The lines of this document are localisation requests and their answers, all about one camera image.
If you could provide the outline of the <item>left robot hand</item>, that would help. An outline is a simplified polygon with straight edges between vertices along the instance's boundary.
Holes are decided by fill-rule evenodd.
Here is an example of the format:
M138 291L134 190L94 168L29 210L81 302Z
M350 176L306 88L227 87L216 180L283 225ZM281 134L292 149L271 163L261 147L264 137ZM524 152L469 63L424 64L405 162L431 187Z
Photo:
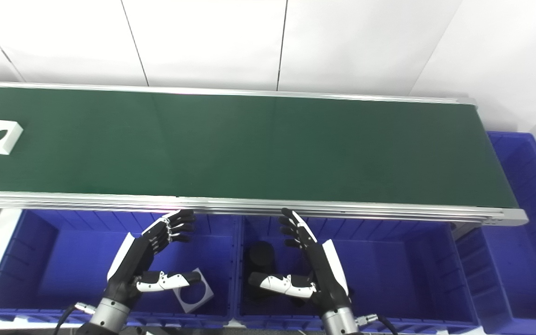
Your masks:
M132 309L142 293L185 288L201 282L201 274L195 271L150 270L154 257L168 245L190 240L187 233L194 230L194 221L193 210L176 210L161 215L139 237L128 234L108 272L103 298Z

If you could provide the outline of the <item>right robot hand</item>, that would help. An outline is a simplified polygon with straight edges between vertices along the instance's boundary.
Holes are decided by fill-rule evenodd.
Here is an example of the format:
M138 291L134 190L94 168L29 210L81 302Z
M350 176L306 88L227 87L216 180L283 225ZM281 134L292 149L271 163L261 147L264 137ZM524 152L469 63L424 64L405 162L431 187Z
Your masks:
M319 315L351 307L344 270L332 241L319 242L306 221L290 208L281 208L281 233L289 236L285 244L301 250L311 276L252 272L248 283L262 290L309 300Z

